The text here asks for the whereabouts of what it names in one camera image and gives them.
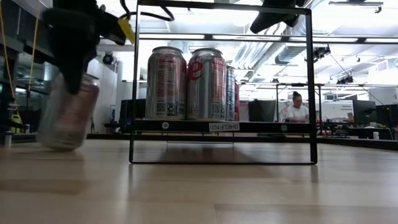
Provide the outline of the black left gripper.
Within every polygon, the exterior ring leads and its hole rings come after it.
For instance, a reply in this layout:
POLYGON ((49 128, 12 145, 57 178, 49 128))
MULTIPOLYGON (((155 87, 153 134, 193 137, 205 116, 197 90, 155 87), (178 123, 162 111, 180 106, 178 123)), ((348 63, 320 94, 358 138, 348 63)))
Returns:
POLYGON ((52 8, 43 11, 43 22, 49 27, 50 49, 70 94, 78 93, 100 38, 118 45, 126 42, 118 17, 95 0, 54 1, 52 8))

